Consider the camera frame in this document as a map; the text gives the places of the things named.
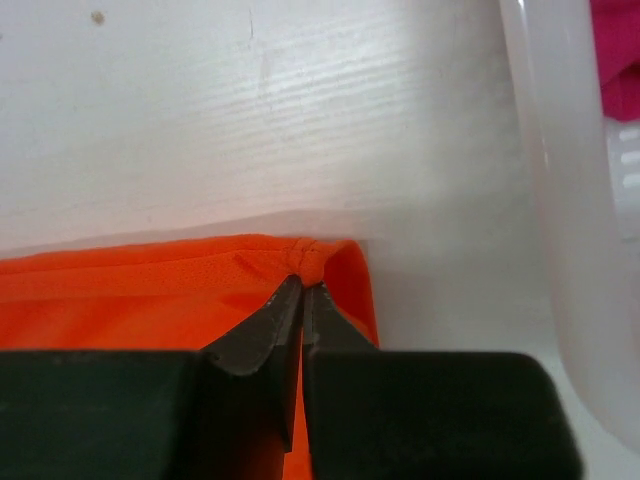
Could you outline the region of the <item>magenta t-shirt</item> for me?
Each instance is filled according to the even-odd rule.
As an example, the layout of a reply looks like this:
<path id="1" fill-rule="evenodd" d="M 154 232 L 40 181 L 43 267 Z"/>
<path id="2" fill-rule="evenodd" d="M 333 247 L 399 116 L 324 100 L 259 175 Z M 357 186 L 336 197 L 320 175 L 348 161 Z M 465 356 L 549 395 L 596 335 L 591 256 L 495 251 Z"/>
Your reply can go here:
<path id="1" fill-rule="evenodd" d="M 604 114 L 619 122 L 639 119 L 639 2 L 591 1 L 594 43 Z"/>

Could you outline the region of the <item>orange t-shirt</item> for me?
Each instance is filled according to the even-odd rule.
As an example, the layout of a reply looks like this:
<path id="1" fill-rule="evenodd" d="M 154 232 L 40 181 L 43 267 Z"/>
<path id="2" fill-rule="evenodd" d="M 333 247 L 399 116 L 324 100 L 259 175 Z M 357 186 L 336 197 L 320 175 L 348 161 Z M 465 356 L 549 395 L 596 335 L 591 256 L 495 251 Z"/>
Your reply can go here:
<path id="1" fill-rule="evenodd" d="M 369 268 L 352 240 L 240 235 L 39 254 L 1 264 L 1 355 L 23 350 L 199 350 L 289 277 L 303 288 L 293 444 L 278 479 L 312 479 L 303 392 L 306 292 L 325 286 L 376 347 Z"/>

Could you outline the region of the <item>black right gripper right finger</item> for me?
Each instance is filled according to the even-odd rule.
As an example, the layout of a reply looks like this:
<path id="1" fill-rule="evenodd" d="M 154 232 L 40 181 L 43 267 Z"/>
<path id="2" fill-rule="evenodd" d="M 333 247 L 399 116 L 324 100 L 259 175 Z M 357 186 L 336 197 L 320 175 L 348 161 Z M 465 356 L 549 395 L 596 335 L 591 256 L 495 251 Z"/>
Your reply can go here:
<path id="1" fill-rule="evenodd" d="M 303 392 L 317 479 L 579 479 L 551 377 L 510 352 L 390 351 L 328 289 L 304 299 Z"/>

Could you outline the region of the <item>white perforated plastic basket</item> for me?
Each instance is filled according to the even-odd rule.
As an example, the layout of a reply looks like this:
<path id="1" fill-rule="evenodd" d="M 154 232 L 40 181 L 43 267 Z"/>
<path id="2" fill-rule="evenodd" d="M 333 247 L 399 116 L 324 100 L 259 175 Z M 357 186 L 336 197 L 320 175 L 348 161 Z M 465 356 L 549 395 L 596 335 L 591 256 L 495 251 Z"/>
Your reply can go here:
<path id="1" fill-rule="evenodd" d="M 639 126 L 602 113 L 585 1 L 504 1 L 561 357 L 594 418 L 639 447 Z"/>

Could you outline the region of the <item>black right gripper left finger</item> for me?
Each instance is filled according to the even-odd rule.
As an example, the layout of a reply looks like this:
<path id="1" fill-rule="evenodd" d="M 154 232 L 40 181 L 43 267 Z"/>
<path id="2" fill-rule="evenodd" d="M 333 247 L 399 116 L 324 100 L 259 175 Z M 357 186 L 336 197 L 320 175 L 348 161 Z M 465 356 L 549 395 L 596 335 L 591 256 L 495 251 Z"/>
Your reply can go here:
<path id="1" fill-rule="evenodd" d="M 199 350 L 1 355 L 5 479 L 278 479 L 293 444 L 303 288 L 287 278 Z"/>

